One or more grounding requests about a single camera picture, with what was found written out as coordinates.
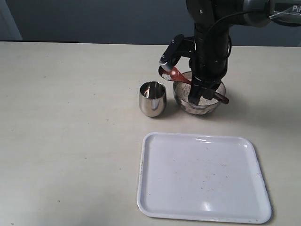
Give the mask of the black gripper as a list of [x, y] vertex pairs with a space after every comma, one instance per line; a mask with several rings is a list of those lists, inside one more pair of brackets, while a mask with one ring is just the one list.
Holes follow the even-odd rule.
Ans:
[[192, 81], [189, 103], [198, 105], [204, 91], [204, 98], [212, 100], [218, 85], [226, 75], [231, 52], [230, 24], [216, 22], [209, 28], [194, 24], [194, 35], [185, 37], [181, 57], [190, 59]]

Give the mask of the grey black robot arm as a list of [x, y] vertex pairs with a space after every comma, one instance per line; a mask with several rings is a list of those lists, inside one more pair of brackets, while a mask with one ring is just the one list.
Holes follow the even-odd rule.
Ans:
[[262, 28], [270, 22], [278, 25], [301, 25], [299, 0], [188, 0], [187, 10], [194, 21], [194, 35], [181, 37], [181, 54], [188, 57], [192, 79], [188, 102], [200, 98], [229, 100], [216, 91], [228, 69], [234, 25]]

